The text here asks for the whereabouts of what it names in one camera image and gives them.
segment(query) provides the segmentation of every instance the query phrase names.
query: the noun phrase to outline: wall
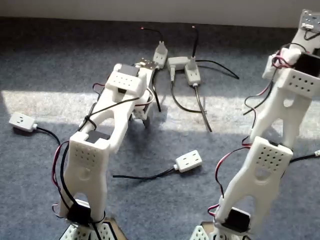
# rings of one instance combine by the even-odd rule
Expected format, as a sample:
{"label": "wall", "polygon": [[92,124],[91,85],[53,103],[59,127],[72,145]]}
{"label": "wall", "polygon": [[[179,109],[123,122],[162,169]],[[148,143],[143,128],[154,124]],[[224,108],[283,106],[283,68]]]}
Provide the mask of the wall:
{"label": "wall", "polygon": [[298,26],[302,9],[320,0],[0,0],[0,16]]}

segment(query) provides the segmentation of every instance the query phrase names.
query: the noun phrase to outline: white power outlet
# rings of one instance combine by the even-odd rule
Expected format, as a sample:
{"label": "white power outlet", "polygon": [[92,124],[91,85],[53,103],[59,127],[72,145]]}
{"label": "white power outlet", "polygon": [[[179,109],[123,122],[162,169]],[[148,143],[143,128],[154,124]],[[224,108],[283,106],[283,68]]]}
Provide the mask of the white power outlet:
{"label": "white power outlet", "polygon": [[202,164],[202,159],[197,150],[188,152],[175,160],[174,169],[180,173],[194,169]]}
{"label": "white power outlet", "polygon": [[35,119],[24,115],[19,112],[14,112],[9,120],[9,124],[11,124],[13,127],[26,131],[26,132],[32,132],[34,129],[37,128],[37,124],[35,124]]}
{"label": "white power outlet", "polygon": [[156,47],[154,55],[153,55],[153,61],[158,64],[158,67],[160,69],[163,69],[168,56],[168,49],[165,46],[165,43],[163,41],[159,42],[159,45]]}

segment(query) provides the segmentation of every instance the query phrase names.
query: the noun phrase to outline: white connector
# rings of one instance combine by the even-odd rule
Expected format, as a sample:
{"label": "white connector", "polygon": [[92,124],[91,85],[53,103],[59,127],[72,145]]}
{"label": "white connector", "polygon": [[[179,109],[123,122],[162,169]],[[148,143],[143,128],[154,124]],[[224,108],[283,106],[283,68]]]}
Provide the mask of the white connector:
{"label": "white connector", "polygon": [[197,150],[188,152],[175,160],[175,165],[173,165],[175,170],[179,170],[180,173],[186,172],[188,170],[194,169],[202,165],[202,159]]}
{"label": "white connector", "polygon": [[184,67],[184,72],[189,86],[201,83],[199,68],[195,57],[191,57],[189,59],[188,63]]}
{"label": "white connector", "polygon": [[166,66],[170,72],[170,79],[172,82],[175,81],[176,71],[185,69],[185,66],[188,62],[189,59],[186,56],[176,56],[168,58]]}
{"label": "white connector", "polygon": [[14,112],[9,120],[9,124],[11,124],[14,128],[31,133],[38,126],[35,121],[36,120],[30,116],[19,112]]}
{"label": "white connector", "polygon": [[165,42],[159,41],[159,45],[156,47],[153,55],[153,61],[157,63],[160,69],[164,68],[166,64],[167,56],[168,56],[168,49],[165,46]]}

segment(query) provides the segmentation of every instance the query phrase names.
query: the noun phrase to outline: black wire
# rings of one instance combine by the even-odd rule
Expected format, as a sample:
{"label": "black wire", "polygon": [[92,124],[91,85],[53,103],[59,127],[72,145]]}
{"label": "black wire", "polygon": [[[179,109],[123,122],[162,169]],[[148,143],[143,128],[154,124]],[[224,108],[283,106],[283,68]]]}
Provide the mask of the black wire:
{"label": "black wire", "polygon": [[213,61],[213,60],[195,60],[196,62],[205,62],[205,63],[212,63],[212,64],[216,64],[220,67],[222,67],[223,69],[227,70],[229,73],[231,73],[235,79],[240,79],[240,77],[235,74],[233,71],[231,71],[229,68],[227,68],[226,66],[223,66],[222,64],[216,62],[216,61]]}
{"label": "black wire", "polygon": [[312,40],[312,39],[315,39],[316,37],[320,36],[320,32],[310,36],[310,37],[307,37],[307,33],[310,32],[310,30],[306,30],[305,33],[304,33],[304,40],[306,41],[309,41],[309,40]]}
{"label": "black wire", "polygon": [[158,69],[155,69],[152,80],[151,80],[151,84],[152,84],[152,90],[153,90],[153,94],[155,97],[156,105],[158,106],[158,110],[161,113],[161,106],[160,106],[160,102],[159,102],[158,94],[157,94],[157,90],[156,90],[156,76],[157,76],[157,74],[158,74]]}
{"label": "black wire", "polygon": [[96,234],[96,237],[98,238],[98,240],[102,240],[101,236],[100,236],[100,233],[98,231],[97,225],[95,223],[92,223],[92,227],[93,227],[93,229],[95,231],[95,234]]}
{"label": "black wire", "polygon": [[196,50],[199,42],[199,31],[195,26],[192,26],[192,28],[195,30],[195,39],[193,42],[193,49],[192,49],[192,57],[194,58],[196,55]]}
{"label": "black wire", "polygon": [[159,30],[156,30],[156,29],[152,29],[152,28],[146,28],[146,27],[141,27],[141,30],[148,30],[148,31],[153,31],[153,32],[156,32],[160,35],[160,41],[161,42],[164,42],[164,35],[159,31]]}
{"label": "black wire", "polygon": [[250,238],[248,235],[244,235],[244,236],[242,237],[242,240],[246,240],[246,238],[249,239],[249,240],[251,240],[251,238]]}
{"label": "black wire", "polygon": [[186,112],[201,114],[201,113],[202,113],[201,111],[185,108],[184,106],[182,106],[182,105],[178,102],[178,100],[177,100],[176,97],[175,97],[174,86],[175,86],[174,82],[171,81],[170,91],[171,91],[171,96],[172,96],[173,101],[175,102],[175,104],[176,104],[179,108],[181,108],[182,110],[184,110],[184,111],[186,111]]}
{"label": "black wire", "polygon": [[36,127],[37,130],[40,130],[40,131],[43,131],[43,132],[46,132],[47,134],[51,135],[52,137],[54,137],[54,139],[56,140],[56,142],[58,143],[58,145],[61,144],[60,142],[60,139],[57,137],[57,135],[55,135],[52,131],[50,130],[47,130],[47,129],[44,129],[42,127]]}
{"label": "black wire", "polygon": [[[254,106],[254,107],[253,107],[254,109],[257,109],[257,108],[260,107],[262,104],[264,104],[264,102],[265,102],[265,101],[268,99],[268,97],[270,96],[273,86],[274,86],[274,82],[272,82],[271,85],[269,86],[269,91],[268,91],[268,93],[266,94],[266,96],[264,97],[264,99],[263,99],[259,104],[257,104],[256,106]],[[247,115],[247,114],[250,113],[251,111],[252,111],[252,109],[246,111],[246,112],[243,114],[243,116]]]}
{"label": "black wire", "polygon": [[296,157],[290,160],[289,164],[292,164],[294,162],[298,162],[301,160],[305,160],[305,159],[313,159],[313,158],[319,158],[320,156],[316,156],[315,153],[309,154],[309,155],[305,155],[305,156],[300,156],[300,157]]}
{"label": "black wire", "polygon": [[204,108],[202,107],[202,104],[201,104],[201,101],[200,101],[200,96],[199,96],[199,92],[198,92],[198,86],[195,85],[193,87],[193,89],[194,89],[194,92],[195,92],[195,96],[196,96],[196,100],[198,102],[199,108],[201,110],[201,114],[202,114],[204,123],[205,123],[206,127],[208,128],[209,132],[212,133],[212,129],[210,127],[209,121],[208,121],[207,116],[206,116],[206,112],[205,112]]}
{"label": "black wire", "polygon": [[283,45],[283,46],[280,48],[280,51],[281,51],[282,48],[290,47],[290,45],[297,45],[297,46],[303,48],[303,50],[304,50],[305,52],[307,52],[307,49],[306,49],[304,46],[302,46],[301,44],[296,43],[296,42],[290,42],[290,43],[287,43],[287,44]]}
{"label": "black wire", "polygon": [[158,177],[161,177],[163,175],[166,175],[168,173],[171,173],[172,171],[174,171],[175,168],[172,167],[164,172],[161,172],[157,175],[154,175],[154,176],[128,176],[128,175],[113,175],[112,177],[113,178],[122,178],[122,179],[138,179],[138,180],[150,180],[150,179],[155,179],[155,178],[158,178]]}

